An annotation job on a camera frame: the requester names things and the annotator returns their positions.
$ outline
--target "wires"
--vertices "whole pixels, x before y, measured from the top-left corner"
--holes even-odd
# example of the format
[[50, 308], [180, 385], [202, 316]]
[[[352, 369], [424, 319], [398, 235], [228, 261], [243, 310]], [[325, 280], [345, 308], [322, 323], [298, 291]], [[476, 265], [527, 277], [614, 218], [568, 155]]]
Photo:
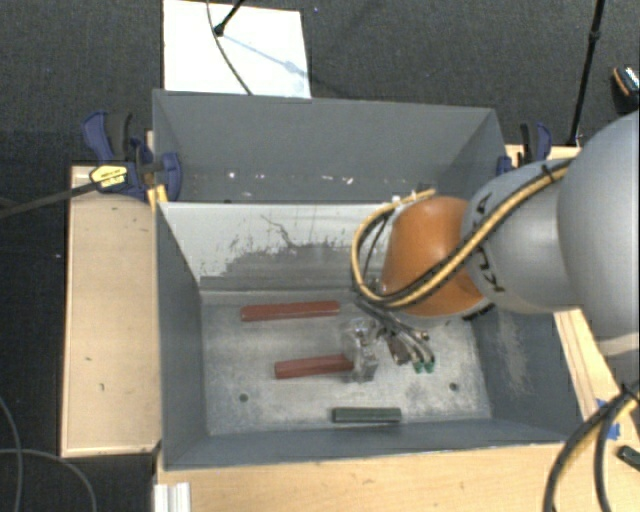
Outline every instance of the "wires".
[[58, 457], [57, 455], [53, 455], [51, 453], [42, 452], [40, 450], [31, 450], [28, 448], [23, 448], [22, 443], [20, 442], [20, 435], [18, 434], [18, 427], [11, 415], [11, 411], [7, 407], [7, 404], [4, 402], [2, 397], [0, 397], [0, 408], [4, 412], [5, 417], [7, 418], [7, 422], [11, 427], [11, 432], [13, 433], [13, 441], [15, 444], [15, 448], [5, 448], [0, 449], [0, 455], [11, 455], [15, 454], [17, 466], [18, 466], [18, 474], [17, 474], [17, 483], [16, 483], [16, 498], [13, 505], [14, 512], [20, 512], [20, 507], [22, 504], [22, 491], [24, 485], [24, 455], [30, 455], [32, 457], [39, 457], [41, 459], [48, 459], [58, 464], [62, 464], [66, 468], [68, 468], [73, 474], [75, 474], [78, 479], [82, 482], [82, 484], [87, 489], [87, 493], [89, 494], [89, 498], [91, 499], [91, 510], [92, 512], [98, 512], [98, 501], [96, 499], [96, 494], [93, 490], [91, 482], [86, 477], [86, 475], [78, 469], [78, 467], [71, 464], [69, 461], [66, 461], [62, 457]]
[[421, 333], [401, 322], [389, 311], [367, 303], [362, 297], [356, 297], [354, 302], [362, 311], [380, 322], [388, 336], [404, 346], [416, 372], [420, 372], [424, 368], [427, 373], [431, 373], [436, 357]]
[[[635, 395], [638, 394], [638, 389], [639, 389], [639, 381], [634, 382], [629, 387], [629, 390], [631, 390]], [[608, 403], [600, 407], [587, 420], [585, 420], [585, 422], [582, 423], [582, 425], [580, 425], [573, 434], [571, 434], [571, 437], [569, 437], [565, 445], [562, 447], [562, 450], [560, 450], [560, 453], [558, 454], [553, 464], [553, 467], [551, 468], [549, 477], [547, 478], [547, 486], [545, 488], [544, 501], [543, 501], [544, 512], [555, 511], [555, 508], [553, 506], [554, 494], [556, 491], [556, 487], [558, 485], [558, 480], [560, 478], [560, 475], [562, 474], [562, 471], [567, 465], [567, 462], [569, 461], [569, 458], [571, 457], [571, 455], [584, 442], [587, 435], [591, 431], [595, 430], [601, 424], [602, 425], [600, 429], [600, 436], [604, 436], [604, 441], [606, 441], [606, 437], [609, 432], [609, 428], [611, 427], [611, 424], [613, 423], [613, 421], [615, 421], [615, 418], [618, 416], [618, 413], [629, 400], [630, 400], [629, 393], [622, 392], [620, 395], [616, 396], [611, 401], [609, 401]], [[604, 484], [602, 481], [602, 458], [597, 459], [596, 457], [594, 457], [594, 468], [597, 475], [596, 481], [598, 478], [600, 478], [601, 492], [604, 493], [603, 496], [605, 496], [605, 499], [606, 499], [606, 492], [604, 491]]]
[[385, 215], [393, 212], [401, 205], [429, 198], [435, 194], [435, 191], [430, 189], [379, 208], [360, 225], [351, 245], [351, 272], [356, 292], [367, 302], [379, 305], [384, 309], [403, 308], [434, 294], [462, 268], [467, 259], [473, 254], [473, 251], [489, 237], [513, 210], [527, 199], [564, 177], [567, 173], [569, 162], [570, 160], [564, 160], [550, 169], [545, 168], [541, 174], [529, 180], [511, 196], [499, 203], [444, 260], [427, 270], [408, 286], [384, 296], [374, 293], [364, 282], [359, 264], [362, 244], [371, 233], [371, 230], [381, 222]]
[[22, 456], [22, 443], [20, 442], [20, 435], [18, 434], [18, 427], [16, 426], [16, 422], [13, 420], [11, 411], [9, 410], [7, 404], [4, 402], [1, 396], [0, 408], [2, 409], [2, 412], [4, 412], [4, 416], [5, 418], [7, 418], [9, 427], [11, 427], [11, 433], [13, 434], [13, 444], [15, 445], [14, 452], [16, 454], [16, 465], [18, 467], [18, 474], [16, 475], [16, 499], [13, 505], [13, 511], [20, 512], [20, 502], [22, 501], [22, 486], [24, 484], [24, 459]]
[[620, 414], [623, 408], [630, 404], [632, 400], [638, 401], [638, 392], [640, 391], [640, 381], [634, 382], [628, 388], [622, 386], [622, 393], [616, 397], [611, 404], [611, 412], [602, 420], [602, 426], [598, 433], [598, 439], [596, 441], [596, 450], [593, 457], [593, 476], [596, 483], [596, 495], [598, 496], [598, 503], [600, 508], [604, 512], [611, 512], [611, 505], [609, 504], [609, 498], [607, 497], [607, 488], [604, 484], [604, 447], [607, 444], [607, 435], [611, 425], [615, 421], [616, 417]]
[[218, 50], [220, 51], [220, 55], [222, 55], [222, 58], [224, 59], [225, 63], [227, 64], [227, 67], [229, 68], [231, 73], [233, 73], [233, 76], [236, 77], [236, 80], [242, 86], [242, 88], [247, 93], [247, 95], [253, 96], [253, 93], [251, 92], [251, 89], [249, 89], [249, 87], [244, 82], [244, 80], [242, 79], [242, 77], [240, 76], [238, 71], [236, 71], [236, 68], [233, 66], [233, 64], [229, 60], [229, 57], [227, 56], [227, 53], [224, 51], [224, 48], [222, 47], [222, 44], [220, 43], [220, 39], [218, 37], [218, 34], [216, 34], [215, 27], [213, 26], [213, 20], [211, 19], [211, 9], [210, 9], [211, 6], [210, 6], [210, 3], [209, 3], [209, 0], [205, 0], [205, 2], [207, 4], [207, 19], [209, 20], [209, 28], [211, 29], [211, 35], [213, 36], [213, 40], [215, 41], [216, 46], [218, 47]]

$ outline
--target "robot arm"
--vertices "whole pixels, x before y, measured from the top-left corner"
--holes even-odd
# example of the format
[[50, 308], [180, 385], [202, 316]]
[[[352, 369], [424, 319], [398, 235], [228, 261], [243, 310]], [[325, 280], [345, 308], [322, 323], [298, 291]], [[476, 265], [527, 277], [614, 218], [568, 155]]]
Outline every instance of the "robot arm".
[[[354, 238], [359, 300], [416, 329], [490, 304], [525, 314], [580, 307], [610, 355], [605, 340], [638, 332], [638, 120], [608, 126], [572, 161], [499, 176], [468, 204], [431, 191], [385, 205]], [[400, 207], [370, 286], [360, 247]], [[623, 348], [637, 352], [629, 340]]]

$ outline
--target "clamp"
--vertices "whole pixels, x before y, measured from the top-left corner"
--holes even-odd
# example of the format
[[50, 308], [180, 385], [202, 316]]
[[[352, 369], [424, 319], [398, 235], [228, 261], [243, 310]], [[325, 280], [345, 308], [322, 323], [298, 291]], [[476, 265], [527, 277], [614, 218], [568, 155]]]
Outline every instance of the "clamp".
[[129, 137], [131, 114], [108, 114], [98, 110], [81, 124], [85, 144], [95, 153], [100, 166], [91, 181], [102, 193], [124, 194], [147, 200], [147, 190], [164, 184], [169, 201], [176, 201], [182, 186], [182, 168], [177, 153], [164, 153], [154, 162], [150, 148], [136, 137]]

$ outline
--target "red wooden block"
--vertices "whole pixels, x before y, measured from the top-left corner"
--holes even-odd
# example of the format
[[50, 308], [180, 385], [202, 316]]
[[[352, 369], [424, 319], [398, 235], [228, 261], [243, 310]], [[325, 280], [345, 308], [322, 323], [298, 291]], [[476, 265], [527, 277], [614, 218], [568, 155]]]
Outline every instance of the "red wooden block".
[[243, 322], [258, 322], [261, 320], [335, 316], [338, 313], [340, 313], [340, 303], [337, 300], [292, 302], [290, 304], [257, 304], [255, 306], [242, 307], [240, 309], [240, 319]]
[[325, 375], [327, 373], [347, 372], [353, 370], [353, 363], [342, 354], [331, 356], [309, 357], [280, 361], [274, 365], [276, 379], [294, 379], [309, 375]]

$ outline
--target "black cable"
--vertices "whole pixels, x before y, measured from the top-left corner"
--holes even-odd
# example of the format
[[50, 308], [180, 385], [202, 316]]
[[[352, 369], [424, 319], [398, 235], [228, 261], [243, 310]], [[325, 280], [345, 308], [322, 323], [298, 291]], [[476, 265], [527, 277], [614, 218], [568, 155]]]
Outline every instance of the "black cable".
[[9, 423], [11, 433], [13, 434], [13, 444], [15, 445], [13, 453], [15, 453], [16, 455], [16, 465], [18, 468], [18, 474], [16, 475], [16, 499], [13, 505], [13, 511], [20, 512], [20, 502], [22, 501], [22, 487], [24, 485], [24, 458], [22, 443], [20, 442], [20, 435], [18, 434], [18, 427], [16, 426], [16, 422], [13, 420], [11, 411], [9, 410], [7, 404], [1, 396], [0, 409], [2, 409], [2, 412], [4, 412], [4, 416], [5, 418], [7, 418], [7, 423]]
[[215, 41], [216, 46], [218, 47], [218, 50], [220, 51], [220, 55], [222, 55], [222, 58], [224, 59], [225, 63], [227, 64], [227, 67], [229, 68], [231, 73], [233, 73], [233, 76], [236, 77], [236, 80], [242, 86], [242, 88], [247, 93], [247, 95], [248, 96], [253, 96], [253, 93], [251, 92], [251, 89], [249, 89], [249, 87], [244, 82], [244, 80], [242, 79], [240, 74], [236, 71], [236, 68], [233, 66], [233, 64], [229, 60], [229, 57], [227, 57], [227, 53], [224, 51], [224, 48], [222, 47], [222, 44], [220, 43], [220, 41], [218, 39], [218, 34], [216, 34], [216, 27], [213, 26], [213, 20], [211, 19], [211, 10], [210, 10], [209, 0], [205, 0], [205, 2], [207, 4], [207, 19], [209, 20], [209, 28], [211, 29], [211, 35], [213, 36], [213, 40]]
[[365, 260], [364, 267], [362, 269], [362, 279], [365, 279], [367, 277], [367, 270], [369, 270], [369, 262], [371, 260], [371, 255], [373, 254], [373, 249], [377, 245], [378, 240], [380, 240], [380, 236], [382, 235], [382, 232], [384, 231], [384, 228], [387, 226], [387, 223], [389, 222], [390, 218], [391, 218], [391, 214], [384, 216], [384, 220], [380, 225], [380, 227], [378, 228], [378, 232], [376, 233], [376, 236], [374, 237], [373, 242], [371, 242], [371, 247], [369, 247], [369, 252], [367, 253], [367, 259]]
[[584, 104], [584, 97], [587, 93], [587, 83], [589, 82], [589, 73], [591, 72], [591, 63], [593, 62], [593, 54], [596, 49], [596, 43], [600, 39], [600, 22], [602, 21], [602, 14], [604, 12], [605, 0], [597, 0], [596, 8], [593, 13], [593, 20], [591, 22], [591, 31], [589, 32], [589, 46], [587, 47], [587, 56], [584, 60], [584, 67], [582, 68], [582, 78], [580, 79], [580, 90], [578, 92], [578, 100], [576, 101], [576, 109], [573, 114], [573, 121], [571, 123], [571, 133], [567, 144], [571, 146], [578, 145], [578, 125], [580, 124], [580, 116], [582, 115], [582, 106]]
[[222, 37], [224, 35], [224, 29], [227, 26], [227, 23], [229, 23], [229, 20], [231, 18], [233, 18], [233, 16], [235, 15], [235, 13], [238, 11], [238, 9], [240, 9], [240, 6], [245, 2], [245, 0], [238, 0], [236, 2], [236, 4], [231, 8], [231, 11], [229, 11], [229, 14], [227, 14], [225, 16], [225, 18], [222, 20], [222, 23], [218, 23], [215, 28], [213, 29], [214, 32], [216, 33], [217, 36]]
[[58, 464], [62, 464], [63, 466], [71, 470], [80, 479], [80, 481], [84, 484], [85, 488], [87, 489], [89, 498], [91, 499], [91, 510], [93, 512], [98, 512], [98, 502], [96, 500], [96, 493], [93, 490], [93, 486], [91, 485], [91, 482], [89, 482], [89, 479], [87, 478], [87, 476], [82, 471], [80, 471], [80, 469], [78, 469], [76, 466], [71, 464], [69, 461], [64, 460], [62, 457], [58, 457], [57, 455], [53, 455], [51, 453], [42, 452], [40, 450], [31, 450], [29, 448], [23, 448], [22, 443], [20, 442], [20, 435], [18, 433], [18, 427], [16, 425], [16, 422], [13, 419], [13, 416], [11, 414], [11, 411], [7, 407], [7, 404], [5, 403], [5, 401], [1, 396], [0, 396], [0, 409], [2, 409], [5, 417], [7, 418], [7, 423], [9, 423], [9, 427], [11, 428], [11, 432], [13, 434], [13, 442], [15, 445], [15, 448], [0, 449], [0, 455], [15, 454], [17, 467], [18, 467], [18, 474], [16, 476], [17, 478], [16, 498], [13, 506], [14, 512], [20, 512], [21, 503], [22, 503], [22, 491], [24, 486], [24, 455], [31, 455], [33, 457], [49, 459], [54, 462], [57, 462]]
[[607, 488], [604, 483], [604, 448], [607, 444], [609, 429], [616, 417], [620, 414], [622, 408], [631, 400], [638, 400], [638, 392], [640, 391], [640, 381], [636, 381], [631, 386], [623, 385], [622, 393], [616, 397], [615, 403], [611, 407], [611, 413], [604, 418], [598, 439], [596, 441], [596, 449], [593, 457], [593, 476], [596, 484], [596, 495], [598, 503], [603, 512], [611, 512], [611, 505], [607, 496]]
[[607, 418], [610, 414], [613, 414], [615, 411], [614, 407], [617, 404], [617, 401], [620, 397], [623, 396], [618, 395], [602, 407], [600, 407], [596, 412], [594, 412], [588, 419], [586, 419], [576, 430], [567, 442], [560, 450], [560, 453], [556, 457], [555, 462], [553, 463], [553, 467], [551, 468], [551, 472], [547, 478], [547, 485], [544, 492], [544, 500], [543, 500], [543, 511], [544, 512], [555, 512], [555, 507], [553, 505], [553, 499], [556, 491], [556, 487], [558, 486], [558, 481], [560, 479], [560, 475], [564, 470], [569, 458], [578, 447], [578, 445], [582, 442], [582, 440], [594, 429], [600, 425], [605, 418]]
[[30, 210], [35, 210], [37, 208], [42, 208], [43, 206], [55, 204], [59, 201], [66, 201], [68, 199], [73, 199], [74, 197], [87, 194], [88, 192], [93, 192], [95, 189], [96, 189], [95, 183], [87, 183], [85, 185], [72, 188], [70, 190], [57, 192], [56, 194], [51, 194], [50, 196], [41, 197], [40, 199], [29, 201], [28, 203], [9, 206], [8, 208], [4, 208], [0, 210], [0, 219], [6, 219], [7, 217], [18, 215], [19, 213], [25, 213]]
[[[0, 455], [9, 455], [12, 453], [16, 453], [17, 451], [18, 450], [13, 448], [0, 449]], [[87, 493], [89, 494], [89, 499], [91, 500], [92, 512], [98, 512], [98, 501], [96, 499], [96, 493], [93, 490], [93, 486], [91, 485], [91, 482], [89, 482], [87, 475], [85, 475], [82, 471], [80, 471], [80, 469], [77, 466], [75, 466], [74, 464], [71, 464], [71, 462], [63, 459], [62, 457], [58, 457], [57, 455], [53, 455], [47, 452], [41, 452], [40, 450], [31, 450], [29, 448], [23, 448], [20, 451], [24, 455], [31, 455], [33, 457], [40, 457], [41, 459], [51, 460], [53, 462], [57, 462], [58, 464], [61, 464], [64, 467], [68, 468], [83, 483], [85, 489], [87, 489]]]

